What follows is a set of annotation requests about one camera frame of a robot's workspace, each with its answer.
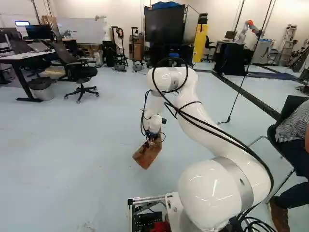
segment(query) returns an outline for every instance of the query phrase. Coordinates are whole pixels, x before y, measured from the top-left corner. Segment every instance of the black screen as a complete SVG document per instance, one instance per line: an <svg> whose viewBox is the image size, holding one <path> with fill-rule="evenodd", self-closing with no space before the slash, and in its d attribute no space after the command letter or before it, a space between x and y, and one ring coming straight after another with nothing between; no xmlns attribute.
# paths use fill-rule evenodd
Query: black screen
<svg viewBox="0 0 309 232"><path fill-rule="evenodd" d="M237 31L235 31L235 32L227 31L224 38L225 39L234 39L236 34L237 34Z"/></svg>
<svg viewBox="0 0 309 232"><path fill-rule="evenodd" d="M146 41L179 44L183 40L184 5L146 10Z"/></svg>
<svg viewBox="0 0 309 232"><path fill-rule="evenodd" d="M48 24L26 26L29 39L52 39L52 31Z"/></svg>

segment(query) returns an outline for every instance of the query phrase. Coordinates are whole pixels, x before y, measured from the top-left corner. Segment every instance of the laptop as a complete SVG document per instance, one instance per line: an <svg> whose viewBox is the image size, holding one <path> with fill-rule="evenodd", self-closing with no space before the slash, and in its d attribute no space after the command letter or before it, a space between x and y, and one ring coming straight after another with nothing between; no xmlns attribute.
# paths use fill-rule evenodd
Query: laptop
<svg viewBox="0 0 309 232"><path fill-rule="evenodd" d="M233 31L227 31L225 34L225 39L229 39L229 40L233 40L235 38L237 34L237 31L233 32Z"/></svg>
<svg viewBox="0 0 309 232"><path fill-rule="evenodd" d="M29 43L28 46L31 47L34 52L43 52L46 49L49 49L49 47L43 43Z"/></svg>

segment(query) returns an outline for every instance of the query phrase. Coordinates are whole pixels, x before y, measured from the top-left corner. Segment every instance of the jeans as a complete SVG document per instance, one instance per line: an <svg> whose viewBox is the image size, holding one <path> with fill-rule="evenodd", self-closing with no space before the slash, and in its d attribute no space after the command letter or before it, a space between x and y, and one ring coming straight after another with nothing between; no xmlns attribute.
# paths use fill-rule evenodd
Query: jeans
<svg viewBox="0 0 309 232"><path fill-rule="evenodd" d="M293 165L296 174L309 179L309 153L305 150L304 140L292 140L280 143L284 157ZM309 204L309 182L291 187L275 198L276 204L291 209Z"/></svg>

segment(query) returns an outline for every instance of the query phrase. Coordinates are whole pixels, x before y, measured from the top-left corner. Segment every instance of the striped shirt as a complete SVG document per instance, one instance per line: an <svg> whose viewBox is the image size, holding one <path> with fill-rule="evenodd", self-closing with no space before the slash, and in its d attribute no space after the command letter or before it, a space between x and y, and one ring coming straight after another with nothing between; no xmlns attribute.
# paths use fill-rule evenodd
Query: striped shirt
<svg viewBox="0 0 309 232"><path fill-rule="evenodd" d="M277 128L276 139L280 143L296 139L305 139L309 125L309 100L302 103Z"/></svg>

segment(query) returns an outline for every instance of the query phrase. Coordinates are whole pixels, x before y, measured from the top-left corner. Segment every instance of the man's hand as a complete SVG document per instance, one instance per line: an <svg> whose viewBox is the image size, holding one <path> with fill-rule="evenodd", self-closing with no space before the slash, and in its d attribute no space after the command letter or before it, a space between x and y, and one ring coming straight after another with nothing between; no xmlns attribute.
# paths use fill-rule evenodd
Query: man's hand
<svg viewBox="0 0 309 232"><path fill-rule="evenodd" d="M309 153L309 125L307 126L306 136L305 136L305 150Z"/></svg>

